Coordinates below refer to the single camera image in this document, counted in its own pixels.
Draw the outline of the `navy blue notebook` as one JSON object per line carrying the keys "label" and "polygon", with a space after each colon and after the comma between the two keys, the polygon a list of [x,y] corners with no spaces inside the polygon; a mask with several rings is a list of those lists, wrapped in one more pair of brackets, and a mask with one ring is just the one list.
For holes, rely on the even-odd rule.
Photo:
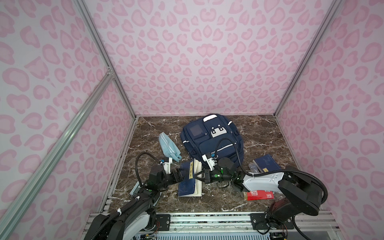
{"label": "navy blue notebook", "polygon": [[179,197],[201,197],[202,182],[194,179],[194,174],[202,170],[202,163],[198,160],[192,160],[181,164],[180,169],[190,171],[190,179],[187,183],[179,183]]}

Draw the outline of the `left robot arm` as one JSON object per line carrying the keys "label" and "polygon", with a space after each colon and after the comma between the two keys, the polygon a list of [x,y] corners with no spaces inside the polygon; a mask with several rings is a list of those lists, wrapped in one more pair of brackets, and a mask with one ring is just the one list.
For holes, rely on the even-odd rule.
{"label": "left robot arm", "polygon": [[126,230],[133,230],[135,235],[149,224],[146,222],[142,227],[137,226],[134,222],[138,220],[139,216],[154,216],[156,214],[154,206],[161,193],[168,190],[169,186],[178,184],[189,176],[189,170],[176,168],[167,173],[163,165],[153,166],[148,180],[129,202],[108,215],[99,214],[94,218],[85,239],[122,240]]}

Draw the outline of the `navy blue book yellow label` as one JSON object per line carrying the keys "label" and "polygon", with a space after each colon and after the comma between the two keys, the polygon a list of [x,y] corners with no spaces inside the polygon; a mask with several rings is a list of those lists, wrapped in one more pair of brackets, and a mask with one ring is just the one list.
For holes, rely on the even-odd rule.
{"label": "navy blue book yellow label", "polygon": [[257,164],[260,172],[262,173],[277,171],[281,169],[278,163],[269,154],[262,156],[260,158],[254,159],[254,163]]}

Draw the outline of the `navy blue student backpack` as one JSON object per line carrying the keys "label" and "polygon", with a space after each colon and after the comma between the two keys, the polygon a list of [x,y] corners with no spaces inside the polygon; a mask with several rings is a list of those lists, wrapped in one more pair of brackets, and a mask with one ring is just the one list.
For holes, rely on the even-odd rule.
{"label": "navy blue student backpack", "polygon": [[188,123],[181,132],[181,140],[191,158],[209,165],[203,155],[218,159],[227,157],[237,167],[244,161],[244,140],[233,121],[220,114],[210,114]]}

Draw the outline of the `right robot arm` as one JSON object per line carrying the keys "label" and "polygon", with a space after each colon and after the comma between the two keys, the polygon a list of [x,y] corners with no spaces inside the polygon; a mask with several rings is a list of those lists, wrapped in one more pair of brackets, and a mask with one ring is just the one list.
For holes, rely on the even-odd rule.
{"label": "right robot arm", "polygon": [[317,216],[320,206],[328,198],[328,190],[317,177],[296,168],[264,173],[245,172],[229,158],[208,159],[208,168],[191,170],[189,175],[205,184],[227,182],[240,192],[276,192],[284,198],[275,201],[263,217],[253,221],[253,228],[265,235],[271,229],[287,230],[287,222],[294,223],[298,214]]}

